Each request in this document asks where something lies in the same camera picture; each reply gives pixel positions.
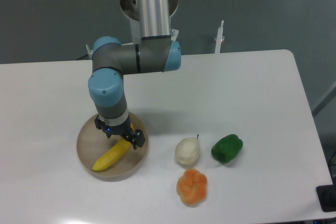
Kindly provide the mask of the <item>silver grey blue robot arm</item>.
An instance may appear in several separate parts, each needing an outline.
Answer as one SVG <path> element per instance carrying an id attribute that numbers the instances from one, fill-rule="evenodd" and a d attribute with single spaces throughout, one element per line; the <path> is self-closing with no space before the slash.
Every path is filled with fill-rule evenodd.
<path id="1" fill-rule="evenodd" d="M 130 0 L 140 22 L 140 42 L 122 45 L 114 37 L 97 39 L 92 50 L 92 74 L 88 89 L 98 116 L 96 128 L 107 137 L 119 135 L 134 149 L 146 141 L 140 129 L 132 129 L 124 94 L 126 74 L 174 71 L 181 66 L 181 47 L 172 40 L 170 17 L 177 0 Z"/>

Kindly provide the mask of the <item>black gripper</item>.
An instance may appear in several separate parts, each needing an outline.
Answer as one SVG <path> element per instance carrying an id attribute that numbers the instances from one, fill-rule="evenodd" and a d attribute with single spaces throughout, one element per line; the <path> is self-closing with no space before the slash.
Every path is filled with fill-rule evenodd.
<path id="1" fill-rule="evenodd" d="M 107 138 L 110 138 L 112 135 L 121 135 L 127 142 L 131 143 L 134 150 L 138 147 L 143 147 L 145 143 L 143 131 L 139 129 L 133 130 L 130 119 L 127 119 L 120 125 L 112 126 L 106 124 L 105 121 L 97 115 L 94 122 L 96 129 L 101 130 Z"/>

